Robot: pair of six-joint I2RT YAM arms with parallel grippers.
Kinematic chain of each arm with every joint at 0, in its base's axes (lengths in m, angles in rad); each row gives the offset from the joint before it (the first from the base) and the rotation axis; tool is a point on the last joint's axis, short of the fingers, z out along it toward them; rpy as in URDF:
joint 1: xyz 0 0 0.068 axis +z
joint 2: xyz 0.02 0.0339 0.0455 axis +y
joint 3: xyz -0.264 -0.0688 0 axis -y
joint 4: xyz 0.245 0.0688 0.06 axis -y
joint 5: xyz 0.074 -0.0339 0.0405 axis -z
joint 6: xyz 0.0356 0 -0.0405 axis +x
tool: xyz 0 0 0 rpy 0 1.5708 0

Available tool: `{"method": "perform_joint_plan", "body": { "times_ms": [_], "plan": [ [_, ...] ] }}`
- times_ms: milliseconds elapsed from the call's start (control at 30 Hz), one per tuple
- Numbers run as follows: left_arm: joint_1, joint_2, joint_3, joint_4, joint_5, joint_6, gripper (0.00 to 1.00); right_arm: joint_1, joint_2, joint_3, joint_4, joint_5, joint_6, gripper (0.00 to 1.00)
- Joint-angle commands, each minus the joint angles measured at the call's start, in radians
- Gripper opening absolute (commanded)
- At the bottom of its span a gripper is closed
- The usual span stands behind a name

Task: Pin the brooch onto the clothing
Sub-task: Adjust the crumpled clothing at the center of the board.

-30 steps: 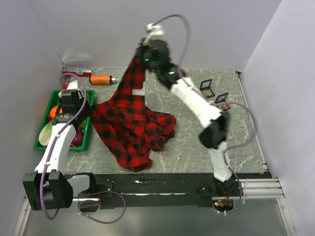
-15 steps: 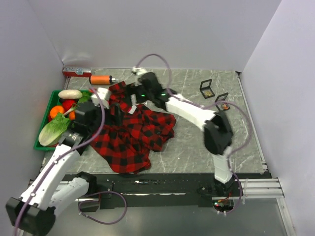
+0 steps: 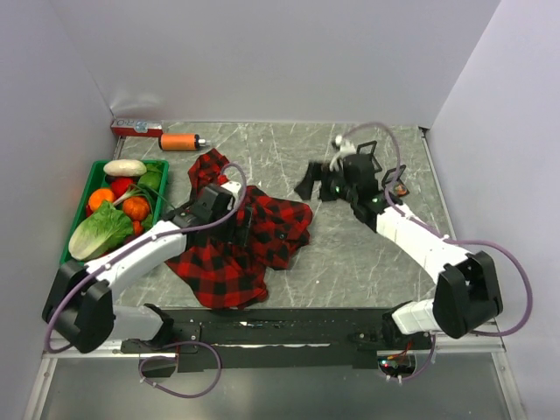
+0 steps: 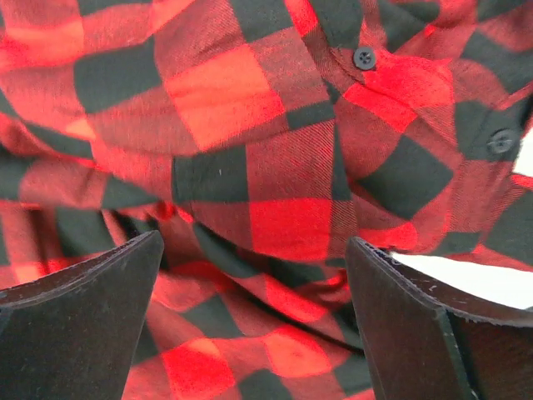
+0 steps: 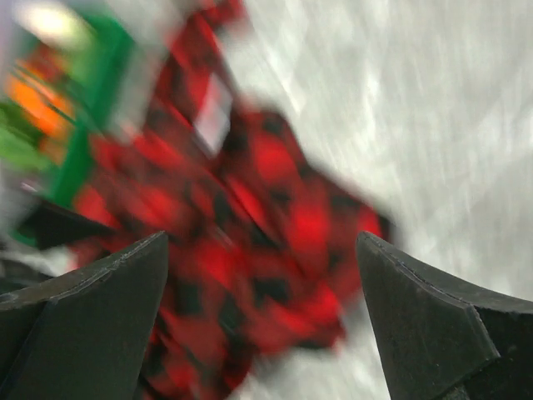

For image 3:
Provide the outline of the red black plaid shirt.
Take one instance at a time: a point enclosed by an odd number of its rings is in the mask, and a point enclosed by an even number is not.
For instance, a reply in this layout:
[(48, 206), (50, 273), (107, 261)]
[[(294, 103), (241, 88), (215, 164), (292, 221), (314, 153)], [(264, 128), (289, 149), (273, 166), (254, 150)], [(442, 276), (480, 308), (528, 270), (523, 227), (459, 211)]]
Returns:
[(165, 262), (206, 308), (241, 309), (266, 300), (266, 269), (288, 269), (292, 256), (310, 242), (313, 213), (305, 203), (248, 185), (239, 213), (230, 220), (242, 223), (248, 216), (244, 243), (205, 230), (196, 245)]

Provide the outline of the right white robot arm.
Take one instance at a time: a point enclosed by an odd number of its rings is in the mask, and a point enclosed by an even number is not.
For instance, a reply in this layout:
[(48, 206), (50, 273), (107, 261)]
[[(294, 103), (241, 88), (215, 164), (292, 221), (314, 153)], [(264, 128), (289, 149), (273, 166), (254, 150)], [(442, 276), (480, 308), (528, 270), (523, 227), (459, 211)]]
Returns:
[(415, 223), (414, 213), (402, 198), (409, 190), (400, 165), (385, 171), (371, 155), (354, 153), (342, 158), (334, 170), (327, 162), (311, 161), (295, 187), (302, 200), (309, 200), (320, 185), (322, 201), (344, 200), (358, 221), (393, 242), (414, 260), (436, 285), (435, 295), (393, 308), (382, 330), (384, 342), (404, 347), (414, 333), (441, 331), (459, 339), (503, 311), (500, 286), (493, 258), (450, 244)]

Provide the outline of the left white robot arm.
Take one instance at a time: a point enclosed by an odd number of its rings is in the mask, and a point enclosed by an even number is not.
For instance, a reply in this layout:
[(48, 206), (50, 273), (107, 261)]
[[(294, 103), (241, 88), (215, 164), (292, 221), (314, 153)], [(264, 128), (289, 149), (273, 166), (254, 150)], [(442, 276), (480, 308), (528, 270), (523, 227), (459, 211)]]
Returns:
[(82, 354), (107, 340), (142, 341), (162, 352), (173, 340), (173, 318), (154, 304), (121, 306), (120, 295), (158, 265), (181, 256), (211, 234), (245, 240), (248, 216), (236, 221), (246, 192), (228, 181), (205, 186), (192, 203), (171, 210), (146, 233), (84, 264), (59, 267), (42, 312), (49, 333), (57, 332)]

